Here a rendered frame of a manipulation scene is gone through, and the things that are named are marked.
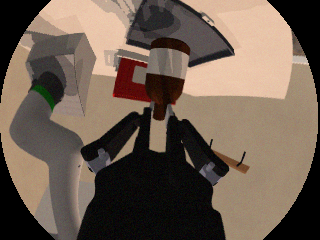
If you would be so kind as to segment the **brown bottle with white label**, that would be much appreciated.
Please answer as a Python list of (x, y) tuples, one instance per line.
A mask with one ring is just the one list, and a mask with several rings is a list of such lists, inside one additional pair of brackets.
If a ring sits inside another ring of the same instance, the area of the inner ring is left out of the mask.
[(151, 42), (145, 91), (155, 102), (153, 119), (163, 121), (167, 105), (181, 96), (189, 55), (190, 47), (181, 40), (163, 37)]

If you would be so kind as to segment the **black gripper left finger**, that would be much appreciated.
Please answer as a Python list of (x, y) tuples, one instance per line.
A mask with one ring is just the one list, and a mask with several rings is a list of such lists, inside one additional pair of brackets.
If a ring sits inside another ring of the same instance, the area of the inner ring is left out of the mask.
[(147, 180), (154, 104), (151, 100), (150, 106), (144, 107), (143, 116), (135, 111), (129, 113), (100, 139), (82, 147), (81, 155), (91, 172), (96, 175), (110, 165), (140, 125), (128, 165), (128, 174), (130, 180), (137, 184)]

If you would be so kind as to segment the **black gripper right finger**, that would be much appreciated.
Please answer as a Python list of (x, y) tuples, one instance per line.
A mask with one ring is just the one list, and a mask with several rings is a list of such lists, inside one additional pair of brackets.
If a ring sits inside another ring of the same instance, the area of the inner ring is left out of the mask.
[(169, 152), (169, 183), (174, 187), (182, 187), (189, 179), (186, 149), (195, 169), (212, 186), (216, 185), (228, 173), (229, 166), (212, 151), (189, 120), (180, 121), (173, 113), (171, 104), (168, 104), (165, 115), (165, 152)]

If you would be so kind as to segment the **red divided crate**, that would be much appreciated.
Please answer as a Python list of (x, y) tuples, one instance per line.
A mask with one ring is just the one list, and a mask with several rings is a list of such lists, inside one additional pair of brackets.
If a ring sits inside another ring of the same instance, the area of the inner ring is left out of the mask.
[(122, 57), (116, 76), (113, 90), (115, 95), (113, 97), (150, 103), (151, 99), (148, 98), (145, 91), (147, 65), (147, 63)]

